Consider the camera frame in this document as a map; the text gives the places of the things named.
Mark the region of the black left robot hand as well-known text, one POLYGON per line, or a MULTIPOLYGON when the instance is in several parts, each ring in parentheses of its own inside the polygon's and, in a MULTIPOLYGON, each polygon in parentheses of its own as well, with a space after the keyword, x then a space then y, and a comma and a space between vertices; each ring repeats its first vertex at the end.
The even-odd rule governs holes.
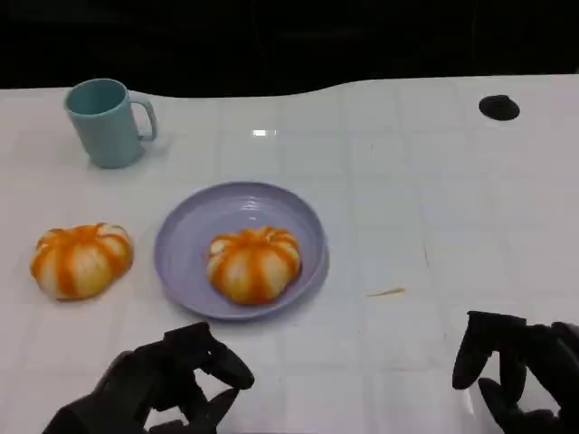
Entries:
POLYGON ((215 433, 254 376, 205 322, 126 351, 95 389, 61 407, 47 433, 215 433))

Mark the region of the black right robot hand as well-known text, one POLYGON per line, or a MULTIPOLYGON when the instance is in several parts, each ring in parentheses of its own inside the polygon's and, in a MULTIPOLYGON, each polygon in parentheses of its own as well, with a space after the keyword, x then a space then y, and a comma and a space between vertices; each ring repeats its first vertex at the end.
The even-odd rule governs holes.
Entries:
POLYGON ((479 386, 505 433, 578 431, 578 326, 530 325, 525 318, 470 311, 452 372, 452 387, 479 386), (523 411, 518 402, 531 372, 559 405, 523 411))

